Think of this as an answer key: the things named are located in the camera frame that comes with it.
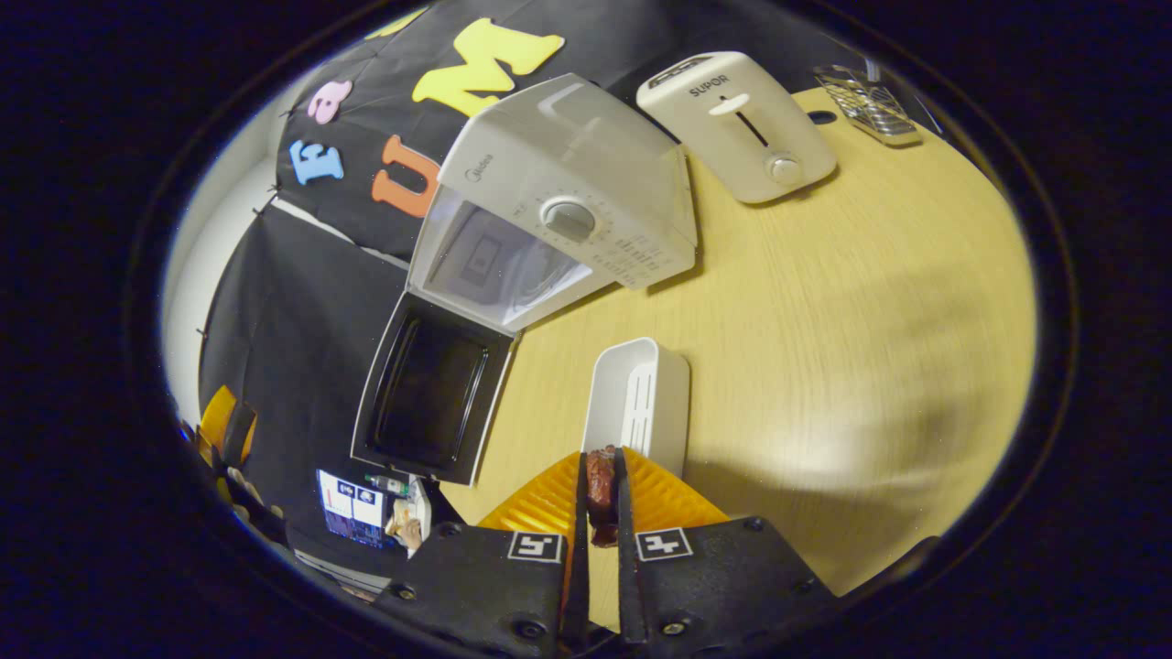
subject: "midea logo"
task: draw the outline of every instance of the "midea logo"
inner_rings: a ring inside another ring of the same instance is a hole
[[[466,170],[464,172],[464,178],[471,181],[472,183],[479,183],[481,176],[484,175],[484,170],[488,169],[489,163],[492,162],[492,155],[484,156],[484,159],[479,162],[475,168]]]

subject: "white toaster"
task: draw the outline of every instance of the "white toaster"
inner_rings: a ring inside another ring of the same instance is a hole
[[[689,57],[640,86],[635,101],[742,202],[781,197],[837,164],[793,97],[744,53]]]

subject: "toaster knob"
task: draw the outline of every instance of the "toaster knob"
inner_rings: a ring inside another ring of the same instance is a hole
[[[558,202],[541,213],[541,224],[574,243],[581,243],[594,231],[594,216],[580,204]]]
[[[769,177],[782,185],[797,185],[802,183],[802,165],[784,157],[774,157],[765,163],[765,171]]]

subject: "toaster oven door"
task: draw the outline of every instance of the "toaster oven door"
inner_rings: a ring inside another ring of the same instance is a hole
[[[404,293],[367,376],[350,457],[472,484],[512,342]]]

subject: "oven knob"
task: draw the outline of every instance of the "oven knob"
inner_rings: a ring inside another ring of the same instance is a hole
[[[541,213],[541,224],[574,243],[581,243],[594,231],[594,216],[586,206],[573,202],[558,202]]]

